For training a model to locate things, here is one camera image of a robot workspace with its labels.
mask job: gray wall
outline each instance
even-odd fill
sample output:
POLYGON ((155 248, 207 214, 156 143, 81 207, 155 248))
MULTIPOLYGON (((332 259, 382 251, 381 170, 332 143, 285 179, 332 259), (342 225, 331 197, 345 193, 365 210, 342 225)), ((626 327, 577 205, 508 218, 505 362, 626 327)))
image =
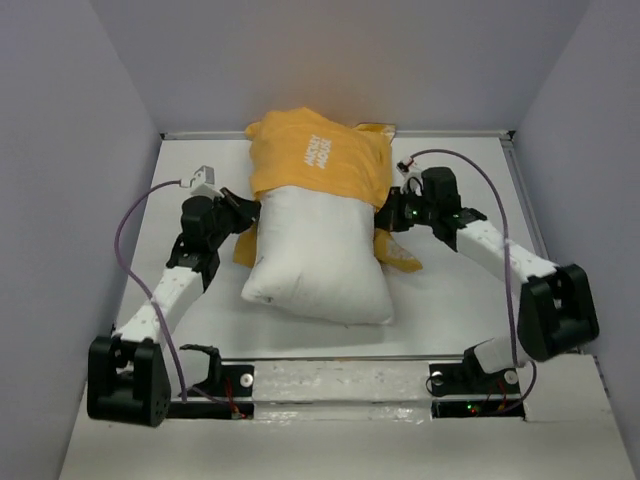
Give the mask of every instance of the gray wall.
POLYGON ((0 478, 47 480, 121 297, 114 229, 159 136, 86 1, 0 0, 0 65, 0 478))
POLYGON ((514 128, 587 0, 92 0, 158 128, 306 104, 404 129, 514 128))
POLYGON ((598 354, 640 473, 640 3, 594 0, 516 148, 553 258, 586 268, 598 354))

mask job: white fabric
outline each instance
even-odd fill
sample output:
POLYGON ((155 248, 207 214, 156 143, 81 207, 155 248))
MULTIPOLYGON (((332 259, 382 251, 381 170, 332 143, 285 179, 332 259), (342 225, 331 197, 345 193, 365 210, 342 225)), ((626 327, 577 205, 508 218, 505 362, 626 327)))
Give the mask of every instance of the white fabric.
POLYGON ((388 323, 391 297, 373 256, 374 208, 299 187, 261 199, 250 302, 345 324, 388 323))

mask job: white table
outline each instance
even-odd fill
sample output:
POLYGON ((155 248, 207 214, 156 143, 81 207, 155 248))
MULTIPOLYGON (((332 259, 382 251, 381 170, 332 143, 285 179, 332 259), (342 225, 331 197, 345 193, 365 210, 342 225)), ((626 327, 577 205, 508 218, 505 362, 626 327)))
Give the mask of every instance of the white table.
MULTIPOLYGON (((430 147, 458 150, 480 163, 503 196, 512 237, 533 248, 497 139, 397 138, 394 156, 430 147)), ((248 195, 247 149, 241 140, 165 142, 153 183, 209 164, 220 185, 248 195)), ((495 201, 475 171, 444 156, 421 160, 424 166, 438 164, 456 173, 464 204, 497 223, 495 201)), ((133 268, 149 283, 158 280, 178 234, 184 198, 184 191, 174 188, 148 202, 133 268)), ((300 322, 243 302, 240 290, 248 270, 231 263, 230 239, 221 248, 220 270, 207 294, 176 330, 176 343, 210 343, 226 358, 426 355, 434 361, 506 334, 500 282, 449 251, 426 228, 398 235, 398 241, 423 261, 425 270, 388 273, 395 325, 347 329, 300 322)), ((143 300, 129 282, 119 322, 143 300)), ((182 357, 188 382, 201 380, 204 355, 183 352, 182 357)), ((172 372, 170 359, 165 361, 172 372)), ((252 421, 165 420, 158 429, 148 429, 92 421, 83 399, 61 479, 633 479, 591 357, 565 355, 541 364, 538 387, 526 402, 526 422, 431 420, 431 399, 423 388, 428 362, 379 362, 337 368, 335 361, 256 361, 252 421), (314 388, 318 376, 330 388, 314 388), (382 405, 373 403, 380 400, 382 405), (307 404, 291 404, 299 401, 307 404)), ((520 376, 528 385, 528 371, 520 376)))

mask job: wall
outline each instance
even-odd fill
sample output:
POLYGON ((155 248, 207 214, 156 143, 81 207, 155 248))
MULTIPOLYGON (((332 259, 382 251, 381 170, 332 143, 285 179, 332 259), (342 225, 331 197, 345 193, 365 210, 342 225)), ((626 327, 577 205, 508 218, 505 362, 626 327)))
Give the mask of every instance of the wall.
POLYGON ((640 473, 640 3, 594 0, 516 136, 553 258, 589 273, 593 347, 640 473))
POLYGON ((0 64, 0 478, 47 480, 117 312, 113 233, 159 136, 88 2, 0 0, 0 64))
POLYGON ((515 128, 587 0, 92 0, 160 131, 515 128))

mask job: purple cable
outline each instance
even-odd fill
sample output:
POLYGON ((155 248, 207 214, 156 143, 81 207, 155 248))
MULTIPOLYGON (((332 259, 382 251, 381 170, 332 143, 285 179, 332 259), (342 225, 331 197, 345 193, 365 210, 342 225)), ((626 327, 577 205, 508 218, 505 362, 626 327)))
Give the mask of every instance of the purple cable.
MULTIPOLYGON (((419 152, 416 152, 413 155, 411 155, 410 158, 415 161, 417 157, 421 155, 426 155, 428 153, 443 153, 446 155, 453 155, 454 157, 458 157, 461 160, 464 160, 465 162, 467 162, 480 175, 482 175, 482 178, 485 179, 485 181, 489 185, 489 188, 491 188, 491 191, 493 192, 493 196, 496 199, 496 203, 498 204, 498 210, 500 210, 500 217, 502 218, 502 237, 504 240, 504 286, 505 286, 505 295, 507 297, 507 316, 509 317, 509 338, 511 340, 511 358, 513 360, 513 364, 517 366, 518 351, 516 347, 516 342, 517 342, 516 317, 513 309, 513 298, 511 297, 512 280, 511 280, 511 264, 509 261, 509 259, 511 258, 511 246, 509 245, 509 223, 507 222, 507 212, 504 209, 504 204, 502 203, 502 199, 500 198, 498 189, 494 185, 493 181, 491 181, 491 178, 489 178, 489 175, 487 175, 487 173, 484 170, 482 170, 482 168, 480 168, 480 165, 478 165, 476 162, 471 160, 466 155, 455 152, 453 150, 447 150, 445 148, 430 148, 427 150, 421 150, 419 152)), ((538 369, 534 362, 531 362, 531 366, 533 368, 533 375, 531 377, 531 384, 529 385, 529 388, 527 388, 525 393, 520 397, 519 402, 516 402, 513 405, 510 405, 508 408, 501 410, 501 413, 508 412, 522 405, 525 399, 529 396, 529 394, 533 390, 533 387, 536 383, 536 379, 538 378, 538 369)))
POLYGON ((149 189, 148 192, 146 192, 144 195, 138 198, 135 202, 133 202, 133 205, 131 205, 129 210, 127 210, 127 213, 124 214, 124 217, 122 217, 122 220, 120 220, 120 225, 118 225, 118 229, 116 230, 116 237, 113 241, 113 250, 116 253, 116 259, 118 260, 118 265, 120 265, 120 268, 124 270, 127 273, 127 275, 134 282, 138 284, 138 286, 142 289, 144 294, 149 299, 149 303, 151 303, 151 306, 156 312, 156 316, 158 317, 158 322, 160 323, 160 330, 162 330, 162 335, 164 336, 164 339, 167 342, 167 347, 169 347, 169 352, 171 352, 171 358, 173 358, 173 363, 175 364, 176 371, 178 372, 178 381, 180 382, 180 397, 182 398, 183 402, 186 402, 187 401, 187 385, 184 380, 184 372, 182 371, 180 358, 178 358, 178 351, 176 350, 176 346, 174 345, 173 340, 171 339, 171 332, 169 331, 169 326, 167 325, 167 321, 165 320, 164 315, 162 314, 162 310, 160 309, 160 306, 153 300, 153 293, 151 292, 149 287, 142 281, 140 277, 138 277, 138 275, 136 275, 131 270, 131 267, 129 267, 129 265, 127 265, 127 263, 124 261, 124 258, 122 258, 122 253, 120 253, 120 236, 122 235, 122 230, 124 229, 124 226, 126 225, 127 220, 129 220, 129 217, 131 216, 133 211, 153 192, 155 192, 156 190, 160 190, 163 187, 168 187, 170 185, 180 185, 180 180, 171 180, 168 182, 159 183, 158 185, 151 187, 151 189, 149 189))

